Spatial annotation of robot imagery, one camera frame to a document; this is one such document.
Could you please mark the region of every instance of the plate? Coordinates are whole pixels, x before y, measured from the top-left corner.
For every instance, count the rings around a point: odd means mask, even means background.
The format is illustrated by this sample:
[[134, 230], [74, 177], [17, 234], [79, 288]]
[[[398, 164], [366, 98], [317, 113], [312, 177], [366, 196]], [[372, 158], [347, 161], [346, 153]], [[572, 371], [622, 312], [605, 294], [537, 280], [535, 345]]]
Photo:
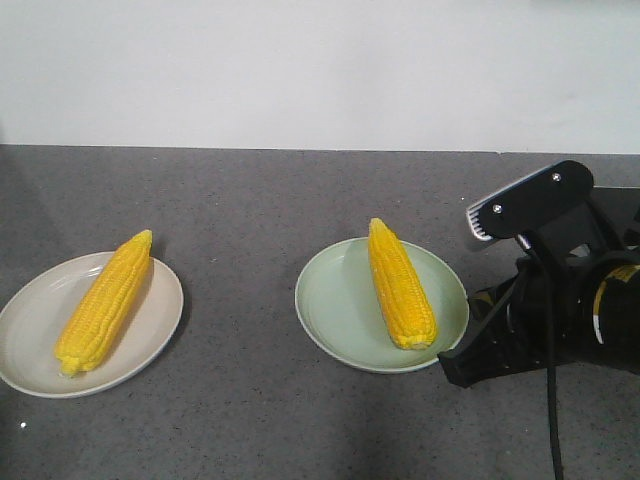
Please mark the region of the plate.
[[307, 334], [335, 359], [375, 373], [404, 373], [438, 361], [455, 347], [469, 320], [467, 294], [455, 272], [433, 253], [402, 242], [438, 322], [425, 350], [401, 350], [387, 331], [378, 303], [367, 238], [332, 245], [303, 268], [295, 289], [298, 318]]
[[175, 273], [154, 258], [104, 363], [74, 378], [58, 375], [55, 342], [113, 253], [94, 253], [53, 267], [7, 303], [0, 312], [0, 377], [6, 383], [38, 397], [80, 397], [131, 378], [160, 353], [180, 321], [184, 297]]

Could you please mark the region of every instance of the corn on the cob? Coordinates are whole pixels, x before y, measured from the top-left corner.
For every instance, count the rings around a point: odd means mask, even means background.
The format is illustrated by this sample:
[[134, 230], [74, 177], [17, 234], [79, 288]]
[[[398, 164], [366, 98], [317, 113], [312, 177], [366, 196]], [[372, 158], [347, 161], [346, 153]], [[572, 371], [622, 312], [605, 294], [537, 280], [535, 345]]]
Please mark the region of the corn on the cob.
[[55, 345], [62, 375], [96, 368], [106, 357], [149, 267], [152, 235], [122, 244], [78, 304]]
[[369, 263], [393, 342], [405, 350], [427, 348], [438, 335], [433, 310], [404, 246], [379, 218], [369, 224]]

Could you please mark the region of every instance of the gray countertop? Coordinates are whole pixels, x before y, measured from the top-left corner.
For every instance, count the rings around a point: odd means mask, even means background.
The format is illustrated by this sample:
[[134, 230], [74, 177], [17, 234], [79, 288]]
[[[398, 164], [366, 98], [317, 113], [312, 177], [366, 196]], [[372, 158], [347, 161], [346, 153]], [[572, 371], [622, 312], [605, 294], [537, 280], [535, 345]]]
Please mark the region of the gray countertop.
[[[467, 250], [464, 208], [567, 158], [638, 185], [637, 156], [0, 147], [2, 305], [143, 228], [186, 300], [167, 348], [113, 389], [52, 400], [2, 383], [0, 478], [551, 478], [543, 371], [468, 389], [437, 364], [358, 371], [307, 337], [293, 289], [372, 216], [468, 292], [506, 280], [519, 250]], [[640, 378], [572, 364], [558, 385], [566, 478], [637, 478]]]

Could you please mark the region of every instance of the light green plate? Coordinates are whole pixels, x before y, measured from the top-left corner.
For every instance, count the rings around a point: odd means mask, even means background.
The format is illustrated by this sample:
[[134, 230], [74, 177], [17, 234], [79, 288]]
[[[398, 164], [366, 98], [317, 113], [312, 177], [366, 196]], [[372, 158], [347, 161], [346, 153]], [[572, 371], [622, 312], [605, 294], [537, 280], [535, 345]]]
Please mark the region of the light green plate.
[[438, 361], [453, 348], [469, 319], [467, 295], [449, 266], [427, 250], [402, 242], [434, 310], [439, 334], [426, 350], [401, 350], [389, 334], [376, 297], [366, 238], [336, 243], [304, 267], [295, 291], [307, 334], [325, 352], [355, 368], [403, 373]]

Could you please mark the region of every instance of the black cable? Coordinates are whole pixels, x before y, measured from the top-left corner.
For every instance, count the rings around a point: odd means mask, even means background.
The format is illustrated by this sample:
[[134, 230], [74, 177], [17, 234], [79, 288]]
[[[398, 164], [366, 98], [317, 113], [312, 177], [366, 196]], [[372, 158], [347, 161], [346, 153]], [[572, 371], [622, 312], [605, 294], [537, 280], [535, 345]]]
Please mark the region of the black cable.
[[560, 438], [558, 437], [558, 395], [556, 385], [555, 328], [553, 322], [553, 284], [549, 273], [542, 267], [547, 284], [547, 411], [549, 417], [549, 442], [551, 444], [551, 460], [556, 480], [564, 479]]

